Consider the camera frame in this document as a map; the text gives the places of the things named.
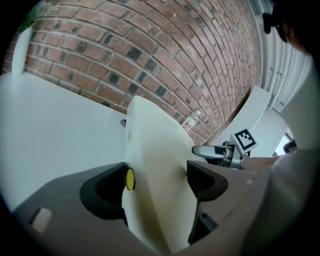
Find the white countertop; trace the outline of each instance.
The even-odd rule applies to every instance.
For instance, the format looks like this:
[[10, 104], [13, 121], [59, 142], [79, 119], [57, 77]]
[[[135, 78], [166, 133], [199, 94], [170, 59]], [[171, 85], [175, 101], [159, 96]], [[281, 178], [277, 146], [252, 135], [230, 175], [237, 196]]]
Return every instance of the white countertop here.
[[123, 162], [125, 118], [32, 74], [0, 76], [0, 191], [8, 208], [52, 179]]

